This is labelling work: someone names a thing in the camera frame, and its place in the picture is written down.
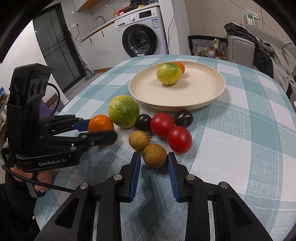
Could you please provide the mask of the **person's left hand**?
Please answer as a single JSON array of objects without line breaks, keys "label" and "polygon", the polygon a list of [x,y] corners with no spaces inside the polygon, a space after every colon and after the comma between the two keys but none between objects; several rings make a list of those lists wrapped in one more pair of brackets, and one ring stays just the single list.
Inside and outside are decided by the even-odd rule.
[{"label": "person's left hand", "polygon": [[[32,179],[33,177],[33,173],[25,173],[19,166],[15,165],[13,168],[11,168],[11,171],[23,176],[23,177],[26,177],[26,178],[29,178],[29,179]],[[49,171],[42,171],[42,172],[38,172],[37,175],[36,175],[36,178],[38,181],[40,182],[44,182],[44,183],[48,183],[48,184],[52,184],[53,182],[53,171],[52,170],[49,170]],[[34,186],[34,189],[36,191],[39,191],[39,192],[46,192],[48,190],[48,188],[46,187],[42,187],[42,186],[38,186],[38,185],[35,185]]]}]

